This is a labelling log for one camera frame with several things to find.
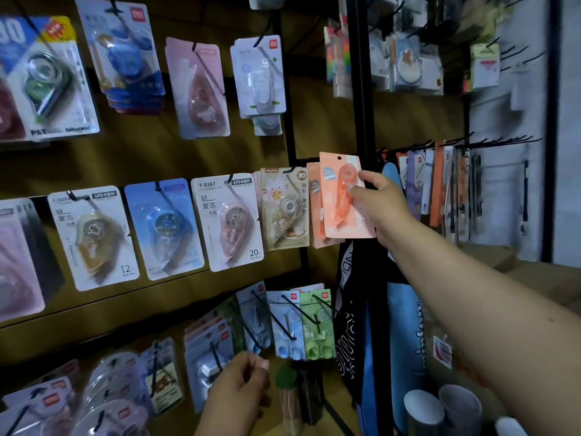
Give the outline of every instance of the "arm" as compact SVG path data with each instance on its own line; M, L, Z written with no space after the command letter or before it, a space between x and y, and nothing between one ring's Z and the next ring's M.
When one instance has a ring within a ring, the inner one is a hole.
M581 318L476 261L414 219L399 187L352 189L418 296L534 435L581 428Z

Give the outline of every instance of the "black metal post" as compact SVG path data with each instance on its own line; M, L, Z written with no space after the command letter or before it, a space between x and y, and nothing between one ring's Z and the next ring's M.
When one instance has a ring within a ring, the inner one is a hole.
M296 163L296 146L294 144L294 125L292 121L292 104L291 104L291 88L289 86L288 70L285 61L288 55L285 55L285 45L282 38L282 24L281 11L277 10L272 13L272 32L281 37L281 52L282 52L282 73L285 84L285 94L287 97L287 111L282 115L284 122L284 135L287 141L287 154L289 158L289 167L297 166ZM299 248L300 267L303 272L303 284L308 285L311 282L311 271L309 266L309 252L307 248Z
M351 77L353 83L353 107L357 154L364 169L375 171L378 158L375 153L375 124L371 90L371 62L369 60L369 32L367 24L367 0L347 0L349 25L349 49L351 52ZM367 255L370 275L377 276L379 255L374 254L376 239L356 239L353 254ZM371 326L371 349L374 355L375 407L377 429L380 435L393 434L393 408L391 388L391 355L389 343L389 309L387 285L367 282L374 289L373 302L367 301ZM361 296L368 293L361 291Z
M547 117L545 124L545 165L543 200L543 248L541 261L553 262L555 234L556 150L559 127L559 89L561 88L561 29L563 0L549 1Z

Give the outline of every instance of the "blue correction tape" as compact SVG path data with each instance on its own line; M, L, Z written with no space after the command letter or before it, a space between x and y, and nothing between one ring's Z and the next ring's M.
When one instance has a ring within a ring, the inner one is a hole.
M136 78L143 68L140 48L133 41L115 40L107 45L107 55L113 68L127 79Z
M148 221L152 234L153 255L160 262L168 262L176 253L185 233L185 218L171 208L156 208L148 216Z

